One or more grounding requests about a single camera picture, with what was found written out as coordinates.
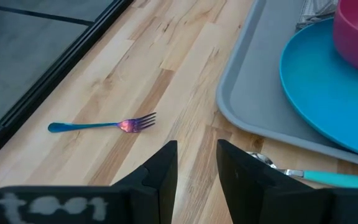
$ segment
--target wooden countertop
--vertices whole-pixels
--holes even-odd
[[[358,174],[358,165],[262,138],[220,114],[215,89],[252,0],[138,0],[0,151],[0,187],[110,185],[171,139],[179,175],[173,223],[230,223],[215,147],[228,139],[279,167]],[[140,134],[51,134],[53,121],[119,121],[157,112]]]

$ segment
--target fork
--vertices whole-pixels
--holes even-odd
[[[155,125],[156,112],[150,113],[141,118],[126,119],[118,123],[97,123],[97,124],[73,124],[73,123],[51,123],[48,130],[51,133],[74,131],[85,128],[118,127],[127,133],[138,133],[146,128]]]

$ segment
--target gray tray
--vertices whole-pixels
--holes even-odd
[[[237,127],[358,164],[358,154],[311,128],[280,83],[281,52],[296,32],[305,0],[254,0],[216,90],[222,114]]]

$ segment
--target blue fork handle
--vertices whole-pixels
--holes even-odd
[[[59,133],[64,131],[74,131],[85,128],[100,128],[118,126],[119,123],[99,123],[99,124],[72,124],[72,123],[51,123],[48,126],[48,130],[51,133]]]
[[[303,178],[336,187],[358,188],[358,175],[304,170]]]

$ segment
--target teal plate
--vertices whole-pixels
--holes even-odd
[[[358,69],[333,42],[333,19],[292,37],[282,53],[280,78],[287,98],[312,127],[358,153]]]

